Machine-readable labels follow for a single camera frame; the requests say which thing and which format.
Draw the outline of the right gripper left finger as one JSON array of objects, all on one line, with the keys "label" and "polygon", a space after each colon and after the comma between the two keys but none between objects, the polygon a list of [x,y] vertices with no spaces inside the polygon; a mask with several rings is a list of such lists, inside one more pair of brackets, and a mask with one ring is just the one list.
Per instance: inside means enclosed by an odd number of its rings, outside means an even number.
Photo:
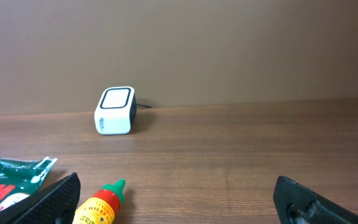
[{"label": "right gripper left finger", "polygon": [[72,224],[80,190],[74,172],[0,211],[0,224]]}]

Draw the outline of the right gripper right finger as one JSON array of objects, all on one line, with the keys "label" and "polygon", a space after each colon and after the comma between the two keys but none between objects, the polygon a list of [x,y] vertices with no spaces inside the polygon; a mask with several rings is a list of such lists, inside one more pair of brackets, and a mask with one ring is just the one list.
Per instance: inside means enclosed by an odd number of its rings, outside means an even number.
[{"label": "right gripper right finger", "polygon": [[277,179],[273,201],[281,223],[358,224],[355,213],[285,176]]}]

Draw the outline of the red sriracha sauce bottle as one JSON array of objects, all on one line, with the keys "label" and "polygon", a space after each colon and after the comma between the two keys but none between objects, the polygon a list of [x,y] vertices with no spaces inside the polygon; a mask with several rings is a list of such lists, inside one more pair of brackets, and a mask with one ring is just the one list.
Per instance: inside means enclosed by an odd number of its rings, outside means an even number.
[{"label": "red sriracha sauce bottle", "polygon": [[76,209],[73,224],[113,224],[124,204],[124,187],[121,179],[115,184],[106,184]]}]

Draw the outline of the green 3M gloves packet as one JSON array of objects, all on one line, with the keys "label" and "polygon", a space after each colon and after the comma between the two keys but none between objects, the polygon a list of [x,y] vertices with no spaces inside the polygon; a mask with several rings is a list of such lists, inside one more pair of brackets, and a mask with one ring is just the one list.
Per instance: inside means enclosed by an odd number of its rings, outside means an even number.
[{"label": "green 3M gloves packet", "polygon": [[38,191],[57,159],[0,159],[0,211]]}]

